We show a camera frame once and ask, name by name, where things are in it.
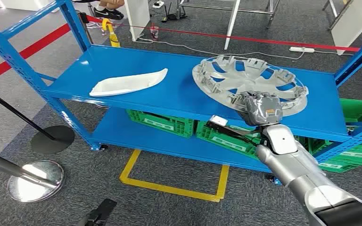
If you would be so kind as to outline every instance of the sneaker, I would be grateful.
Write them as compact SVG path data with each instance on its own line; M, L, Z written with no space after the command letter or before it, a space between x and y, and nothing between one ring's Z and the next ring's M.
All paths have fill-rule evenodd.
M124 15L116 9L110 11L107 8L105 8L104 10L99 11L96 8L94 8L94 12L96 17L104 17L112 20L121 20L124 17Z
M89 2L93 2L93 1L99 1L99 0L71 0L72 2L75 3L89 3Z
M122 14L120 11L118 11L117 9L113 9L113 11L110 11L109 12L112 12L113 14L115 15L119 15L121 17L121 19L124 18L124 14Z

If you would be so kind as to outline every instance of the power strip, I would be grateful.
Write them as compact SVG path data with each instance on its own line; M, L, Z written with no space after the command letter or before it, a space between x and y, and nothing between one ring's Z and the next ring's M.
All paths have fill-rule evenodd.
M152 7L153 7L153 8L161 8L164 4L165 4L164 1L159 0L159 1L156 1L156 2L153 4Z
M290 47L289 51L305 52L305 53L314 53L315 52L315 50L313 48L306 48L306 47Z

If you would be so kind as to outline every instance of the yellow tape square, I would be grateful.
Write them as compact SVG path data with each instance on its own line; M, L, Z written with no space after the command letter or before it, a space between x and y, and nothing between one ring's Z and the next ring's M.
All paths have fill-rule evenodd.
M170 187L170 186L165 186L165 185L155 184L155 183L146 182L146 181L142 181L142 180L135 180L135 179L128 178L140 153L141 153L141 150L135 149L134 152L132 153L130 159L128 160L128 163L124 167L124 169L120 175L120 181L123 182L124 184L148 188L148 189L161 191L161 192L183 195L183 196L187 196L187 197L191 197L191 198L203 199L203 200L212 201L212 202L219 202L220 199L224 198L225 187L227 186L227 178L228 178L228 172L229 172L230 166L223 165L221 168L219 184L217 187L217 193L216 194L206 194L206 193L202 193L202 192L194 192L194 191L185 190L185 189L181 189L181 188Z

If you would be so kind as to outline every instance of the shelf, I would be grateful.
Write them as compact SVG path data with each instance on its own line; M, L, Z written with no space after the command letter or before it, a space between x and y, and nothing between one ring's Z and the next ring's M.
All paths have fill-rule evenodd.
M192 78L192 68L202 57L146 50L93 45L47 90L53 97L208 120L217 114L230 124L245 126L236 111L204 94ZM103 79L168 68L166 78L156 86L111 97L90 97L89 92ZM295 135L346 141L342 108L334 77L330 73L287 68L309 88L308 105L300 113L284 117L282 123Z
M122 108L111 107L92 134L104 144L138 148L143 151L226 164L251 170L270 172L260 161L192 136L184 138L133 122Z

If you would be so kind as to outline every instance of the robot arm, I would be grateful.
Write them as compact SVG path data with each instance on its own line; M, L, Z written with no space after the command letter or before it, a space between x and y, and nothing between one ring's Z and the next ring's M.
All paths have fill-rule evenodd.
M265 139L257 146L256 154L292 191L305 210L310 226L362 226L362 200L332 183L316 159L295 140L291 130L279 124L282 119L279 98L263 92L241 95L247 109L239 112L240 116L248 125L257 126L255 131L261 132ZM220 121L212 120L208 126L222 128L231 135L238 133Z
M362 200L332 183L287 126L271 125L263 134L271 148L257 146L260 161L292 191L310 226L362 226Z

